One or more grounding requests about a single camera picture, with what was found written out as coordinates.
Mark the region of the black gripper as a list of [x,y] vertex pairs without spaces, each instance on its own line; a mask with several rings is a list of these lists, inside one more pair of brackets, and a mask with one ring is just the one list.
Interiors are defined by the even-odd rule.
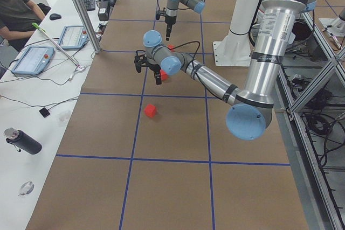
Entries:
[[161,85],[162,84],[162,79],[161,79],[161,68],[157,64],[150,64],[149,68],[153,71],[154,73],[154,78],[156,85]]
[[165,23],[167,24],[165,38],[169,39],[172,32],[173,25],[176,23],[176,16],[166,15]]

